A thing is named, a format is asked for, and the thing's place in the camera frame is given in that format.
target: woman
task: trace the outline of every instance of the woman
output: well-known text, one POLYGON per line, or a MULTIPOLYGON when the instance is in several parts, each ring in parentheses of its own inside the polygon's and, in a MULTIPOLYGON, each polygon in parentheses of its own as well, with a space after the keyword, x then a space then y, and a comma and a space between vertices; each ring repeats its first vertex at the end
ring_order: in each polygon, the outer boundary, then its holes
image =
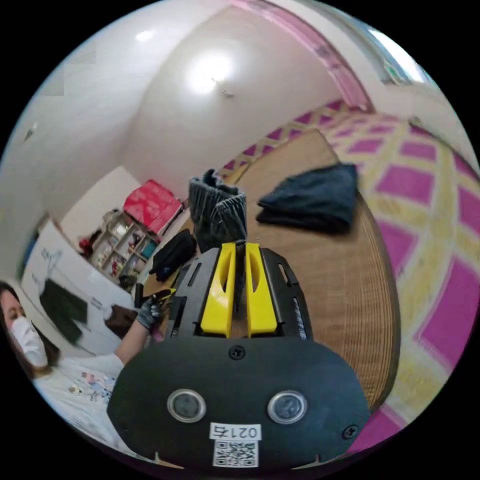
POLYGON ((15 290, 0 281, 0 323, 37 390, 70 425, 109 447, 138 457, 122 441, 107 415, 117 376, 141 352, 159 308, 150 299, 115 352, 89 358, 62 358, 60 351, 26 318, 15 290))

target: woman's hair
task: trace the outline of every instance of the woman's hair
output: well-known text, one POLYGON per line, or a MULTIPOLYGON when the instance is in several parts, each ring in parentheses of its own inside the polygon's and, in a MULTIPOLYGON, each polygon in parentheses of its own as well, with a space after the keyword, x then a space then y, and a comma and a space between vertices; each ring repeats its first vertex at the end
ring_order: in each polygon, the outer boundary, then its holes
MULTIPOLYGON (((8 284, 5 283, 4 281, 0 281, 0 298, 2 297, 4 292, 9 292, 11 293, 18 303, 20 302, 19 296, 17 295, 17 292, 8 284)), ((0 308, 0 324, 3 326, 5 331, 7 330, 7 324, 5 321, 5 316, 4 316, 4 311, 2 308, 0 308)), ((43 345, 45 347, 45 353, 46 353, 46 358, 48 360, 48 366, 49 367, 54 367, 60 357, 60 349, 55 346, 40 330, 35 328, 35 330, 38 332, 38 335, 40 335, 41 341, 43 342, 43 345)), ((17 353, 17 349, 14 348, 13 343, 10 341, 11 347, 15 353, 17 353)), ((34 369, 30 362, 26 359, 26 357, 20 353, 17 353, 17 358, 18 361, 20 362, 20 365, 23 367, 23 369, 26 371, 27 375, 29 378, 34 377, 34 369)))

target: shelf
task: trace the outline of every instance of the shelf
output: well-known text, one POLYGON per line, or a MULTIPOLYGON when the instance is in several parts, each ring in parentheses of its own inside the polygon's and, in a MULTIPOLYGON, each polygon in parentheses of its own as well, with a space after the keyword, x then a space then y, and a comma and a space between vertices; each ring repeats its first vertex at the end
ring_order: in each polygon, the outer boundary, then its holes
POLYGON ((143 225, 125 212, 120 212, 93 244, 90 263, 111 282, 119 285, 122 275, 136 278, 145 269, 149 258, 142 252, 146 248, 152 250, 150 243, 157 246, 156 240, 143 225))

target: gray glove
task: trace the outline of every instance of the gray glove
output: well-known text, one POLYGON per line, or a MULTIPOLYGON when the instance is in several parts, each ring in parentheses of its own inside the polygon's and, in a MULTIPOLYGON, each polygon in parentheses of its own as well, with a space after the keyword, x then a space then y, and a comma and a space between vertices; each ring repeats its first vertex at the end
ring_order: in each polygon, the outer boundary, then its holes
POLYGON ((160 308, 154 298, 151 296, 138 310, 136 319, 148 331, 154 326, 159 319, 160 308))

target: dark green clothing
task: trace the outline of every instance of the dark green clothing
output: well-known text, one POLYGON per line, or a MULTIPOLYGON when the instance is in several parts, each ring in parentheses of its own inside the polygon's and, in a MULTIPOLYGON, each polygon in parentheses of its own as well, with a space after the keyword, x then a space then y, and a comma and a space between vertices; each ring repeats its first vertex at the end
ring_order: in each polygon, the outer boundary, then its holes
POLYGON ((74 320, 87 324, 87 302, 48 279, 40 295, 40 304, 66 340, 72 345, 76 344, 82 331, 74 320))

